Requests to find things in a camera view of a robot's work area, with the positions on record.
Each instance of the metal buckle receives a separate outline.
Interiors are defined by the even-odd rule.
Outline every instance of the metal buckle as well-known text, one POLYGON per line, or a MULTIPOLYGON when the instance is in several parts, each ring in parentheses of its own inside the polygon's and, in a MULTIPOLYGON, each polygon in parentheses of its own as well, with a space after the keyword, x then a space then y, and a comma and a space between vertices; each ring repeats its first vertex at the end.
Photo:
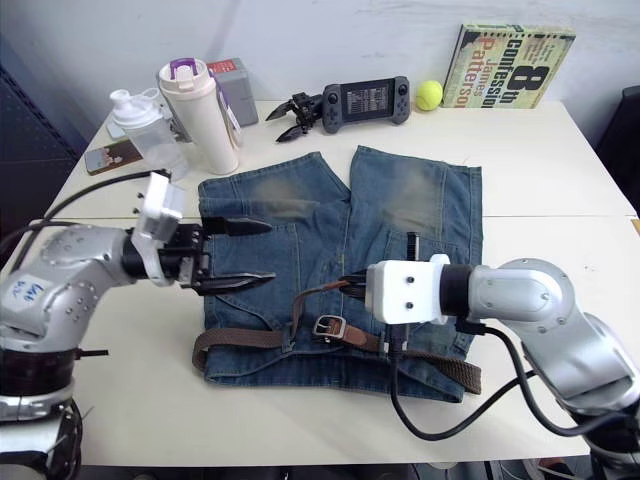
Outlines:
POLYGON ((344 338, 344 331, 346 328, 347 321, 344 318, 339 317, 338 315, 320 315, 313 326, 313 334, 317 337, 324 338, 325 342, 330 343, 332 338, 342 340, 344 338), (328 332, 329 328, 331 328, 331 325, 329 324, 329 321, 331 320, 340 321, 340 330, 338 330, 338 333, 328 332))

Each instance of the table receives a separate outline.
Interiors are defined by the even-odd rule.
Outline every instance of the table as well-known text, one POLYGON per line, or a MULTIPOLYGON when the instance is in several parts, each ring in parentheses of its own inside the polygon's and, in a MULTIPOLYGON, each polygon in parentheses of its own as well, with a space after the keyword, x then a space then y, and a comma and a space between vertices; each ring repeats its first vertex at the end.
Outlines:
MULTIPOLYGON (((259 107, 264 118, 273 104, 259 107)), ((452 163, 481 164, 484 263, 498 266, 530 256, 557 264, 574 282, 582 308, 611 325, 640 363, 639 328, 628 320, 640 291, 640 237, 630 222, 634 212, 561 104, 519 111, 441 109, 412 115, 402 127, 372 123, 345 127, 335 136, 316 128, 290 145, 273 145, 284 123, 246 130, 241 169, 319 149, 339 176, 347 179, 348 160, 357 143, 452 163), (511 140, 500 143, 498 137, 487 138, 492 131, 507 132, 511 140), (539 141, 529 143, 523 151, 521 144, 527 136, 539 141)), ((92 146, 108 141, 101 132, 92 146)), ((127 166, 114 175, 141 167, 127 166)), ((93 179, 83 168, 80 162, 59 199, 112 175, 93 179)), ((189 192, 187 216, 197 216, 195 186, 208 176, 192 172, 179 182, 189 192)), ((62 215, 128 227, 134 223, 130 209, 140 190, 144 182, 110 187, 70 206, 62 215)), ((111 354, 83 359, 75 370, 75 397, 81 410, 94 407, 85 420, 85 463, 444 462, 587 451, 581 439, 556 437, 539 426, 518 391, 507 394, 460 435, 427 443, 404 428, 385 396, 325 388, 209 385, 190 362, 193 340, 202 331, 202 317, 202 300, 177 286, 161 289, 138 282, 105 295, 82 348, 106 347, 111 354)), ((419 427, 428 431, 448 428, 514 376, 506 352, 492 338, 476 339, 468 360, 483 368, 484 393, 467 395, 462 404, 403 399, 419 427)), ((540 381, 531 383, 542 409, 553 420, 570 424, 540 381)))

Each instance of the denim shorts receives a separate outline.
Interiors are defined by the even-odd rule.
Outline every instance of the denim shorts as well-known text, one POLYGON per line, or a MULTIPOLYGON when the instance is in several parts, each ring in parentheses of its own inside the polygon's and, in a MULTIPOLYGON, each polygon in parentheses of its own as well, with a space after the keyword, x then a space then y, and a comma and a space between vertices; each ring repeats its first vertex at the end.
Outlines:
MULTIPOLYGON (((205 328, 288 330, 301 291, 387 259, 406 259, 407 232, 420 235, 420 260, 445 253, 451 263, 477 265, 482 254, 480 168, 448 165, 358 147, 351 189, 320 153, 278 165, 206 180, 200 213, 251 217, 268 233, 207 242, 214 274, 275 272, 275 280, 233 295, 206 297, 205 328)), ((205 378, 223 385, 328 386, 388 392, 384 354, 319 342, 320 315, 339 315, 375 335, 384 325, 362 302, 337 291, 310 296, 295 342, 282 348, 210 348, 205 378)), ((471 337, 452 324, 412 327, 409 348, 464 359, 471 337)), ((403 359, 402 395, 461 401, 464 388, 424 360, 403 359)))

